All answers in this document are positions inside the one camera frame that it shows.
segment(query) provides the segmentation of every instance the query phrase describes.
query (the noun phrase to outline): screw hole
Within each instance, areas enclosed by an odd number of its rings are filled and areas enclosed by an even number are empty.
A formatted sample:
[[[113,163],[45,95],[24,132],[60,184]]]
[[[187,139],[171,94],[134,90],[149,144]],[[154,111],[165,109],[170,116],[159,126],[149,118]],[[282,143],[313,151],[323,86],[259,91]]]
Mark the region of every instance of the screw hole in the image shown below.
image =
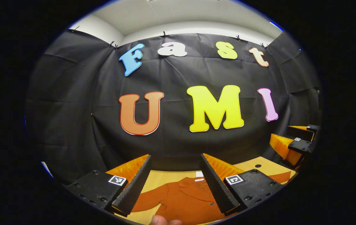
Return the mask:
[[[102,202],[107,202],[107,198],[104,198],[104,197],[99,197],[99,200]]]

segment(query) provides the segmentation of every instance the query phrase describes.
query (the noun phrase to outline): table surface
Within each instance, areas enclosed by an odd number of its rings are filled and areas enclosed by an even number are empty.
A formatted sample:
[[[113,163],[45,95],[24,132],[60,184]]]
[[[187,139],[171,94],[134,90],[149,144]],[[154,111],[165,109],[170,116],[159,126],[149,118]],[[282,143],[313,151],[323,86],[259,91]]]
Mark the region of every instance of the table surface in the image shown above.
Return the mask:
[[[237,168],[240,168],[244,171],[249,171],[251,169],[256,168],[260,172],[264,173],[267,176],[285,173],[288,171],[291,171],[291,174],[290,174],[291,178],[292,178],[292,176],[295,175],[295,171],[285,168],[281,165],[278,165],[278,164],[276,164],[272,161],[269,161],[263,157],[258,157],[258,158],[254,158],[254,159],[246,161],[246,162],[234,164],[234,166],[236,166]],[[186,177],[195,178],[196,171],[156,171],[156,170],[151,170],[141,193],[153,190],[153,189],[158,188],[161,185],[166,184],[166,183],[178,182]],[[128,215],[128,217],[123,217],[118,214],[115,214],[115,215],[120,216],[124,219],[128,219],[128,220],[131,220],[131,221],[134,221],[137,223],[147,225],[147,224],[150,224],[150,222],[152,221],[152,217],[157,212],[160,205],[161,204],[158,204],[154,208],[146,210],[146,211],[132,212],[131,214]]]

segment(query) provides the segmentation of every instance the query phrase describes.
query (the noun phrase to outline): white ceiling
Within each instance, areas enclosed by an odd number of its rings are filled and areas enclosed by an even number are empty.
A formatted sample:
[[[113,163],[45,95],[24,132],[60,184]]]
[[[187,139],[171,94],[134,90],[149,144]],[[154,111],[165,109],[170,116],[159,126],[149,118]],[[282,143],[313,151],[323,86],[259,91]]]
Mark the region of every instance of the white ceiling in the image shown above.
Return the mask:
[[[267,17],[235,0],[117,0],[92,13],[124,36],[183,21],[212,21],[246,27],[276,38],[281,31]]]

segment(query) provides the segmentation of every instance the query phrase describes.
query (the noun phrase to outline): letter m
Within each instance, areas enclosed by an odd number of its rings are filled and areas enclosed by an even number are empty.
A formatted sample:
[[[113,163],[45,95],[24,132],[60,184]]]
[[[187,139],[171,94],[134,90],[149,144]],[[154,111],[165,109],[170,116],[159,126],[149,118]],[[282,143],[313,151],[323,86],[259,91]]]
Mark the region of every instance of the letter m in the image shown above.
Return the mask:
[[[205,86],[190,87],[186,92],[193,98],[194,118],[193,124],[189,127],[191,132],[208,131],[209,125],[205,122],[205,113],[216,130],[220,127],[225,113],[224,128],[232,129],[244,125],[240,115],[238,86],[225,86],[218,102]]]

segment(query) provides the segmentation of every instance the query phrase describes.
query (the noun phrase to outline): letter f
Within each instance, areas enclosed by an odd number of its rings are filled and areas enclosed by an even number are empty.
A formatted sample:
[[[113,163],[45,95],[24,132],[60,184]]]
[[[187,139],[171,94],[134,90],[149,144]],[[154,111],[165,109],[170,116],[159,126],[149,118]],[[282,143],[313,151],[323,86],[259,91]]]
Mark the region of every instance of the letter f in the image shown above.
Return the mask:
[[[122,60],[125,66],[125,76],[130,75],[133,71],[135,71],[137,68],[141,66],[141,62],[135,61],[135,59],[140,59],[142,58],[142,52],[139,50],[140,48],[145,47],[144,44],[137,44],[135,47],[131,48],[129,51],[127,51],[124,55],[122,55],[119,60]]]

